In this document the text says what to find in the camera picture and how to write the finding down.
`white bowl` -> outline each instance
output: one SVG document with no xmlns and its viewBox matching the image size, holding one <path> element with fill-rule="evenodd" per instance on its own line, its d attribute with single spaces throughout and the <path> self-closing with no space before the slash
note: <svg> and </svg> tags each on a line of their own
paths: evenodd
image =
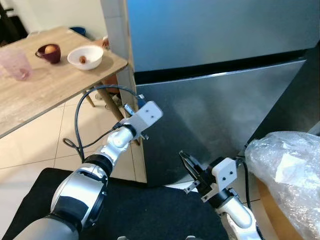
<svg viewBox="0 0 320 240">
<path fill-rule="evenodd" d="M 91 70 L 99 66 L 102 61 L 104 50 L 96 45 L 81 46 L 72 50 L 68 54 L 68 62 L 80 70 Z M 85 56 L 86 62 L 82 64 L 79 61 L 81 56 Z"/>
</svg>

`pink plastic cup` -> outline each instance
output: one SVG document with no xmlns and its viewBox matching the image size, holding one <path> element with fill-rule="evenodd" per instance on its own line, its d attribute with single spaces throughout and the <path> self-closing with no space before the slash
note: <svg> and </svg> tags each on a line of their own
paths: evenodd
<svg viewBox="0 0 320 240">
<path fill-rule="evenodd" d="M 19 81 L 27 80 L 32 73 L 32 68 L 25 53 L 18 48 L 0 49 L 0 65 Z"/>
</svg>

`black mat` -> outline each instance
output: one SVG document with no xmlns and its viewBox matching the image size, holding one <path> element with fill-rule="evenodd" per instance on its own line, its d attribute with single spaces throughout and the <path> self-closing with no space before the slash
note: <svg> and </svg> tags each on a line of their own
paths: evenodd
<svg viewBox="0 0 320 240">
<path fill-rule="evenodd" d="M 12 240 L 31 222 L 50 211 L 53 194 L 70 171 L 46 168 L 23 199 L 3 240 Z M 199 195 L 169 187 L 146 188 L 142 183 L 110 179 L 105 207 L 96 226 L 81 240 L 227 240 L 220 218 Z"/>
</svg>

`dark red mug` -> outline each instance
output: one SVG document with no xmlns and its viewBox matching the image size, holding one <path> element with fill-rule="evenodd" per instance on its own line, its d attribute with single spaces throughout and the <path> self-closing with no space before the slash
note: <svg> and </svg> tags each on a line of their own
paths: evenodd
<svg viewBox="0 0 320 240">
<path fill-rule="evenodd" d="M 54 47 L 55 47 L 55 51 L 50 52 L 50 53 L 46 53 L 46 52 L 45 52 L 46 47 L 49 46 L 49 45 L 54 46 Z M 38 58 L 42 58 L 42 59 L 47 60 L 47 61 L 50 62 L 51 64 L 57 64 L 58 62 L 60 62 L 61 50 L 60 50 L 59 45 L 54 44 L 54 43 L 51 43 L 51 44 L 46 44 L 46 45 L 40 47 L 40 48 L 38 49 L 38 51 L 35 52 L 35 55 L 36 55 Z"/>
</svg>

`wooden table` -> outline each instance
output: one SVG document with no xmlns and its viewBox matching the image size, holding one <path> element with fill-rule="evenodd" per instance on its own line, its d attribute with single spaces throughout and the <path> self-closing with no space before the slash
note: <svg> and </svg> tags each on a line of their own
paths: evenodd
<svg viewBox="0 0 320 240">
<path fill-rule="evenodd" d="M 61 48 L 61 61 L 57 64 L 35 56 L 39 47 L 50 43 Z M 23 50 L 33 73 L 26 81 L 17 81 L 11 76 L 0 77 L 0 138 L 83 91 L 100 85 L 101 80 L 128 64 L 125 59 L 104 50 L 102 63 L 97 68 L 81 71 L 68 63 L 67 56 L 71 50 L 83 45 L 92 45 L 92 42 L 66 27 L 57 27 L 4 47 Z M 116 118 L 123 118 L 107 91 L 102 89 L 99 93 Z"/>
</svg>

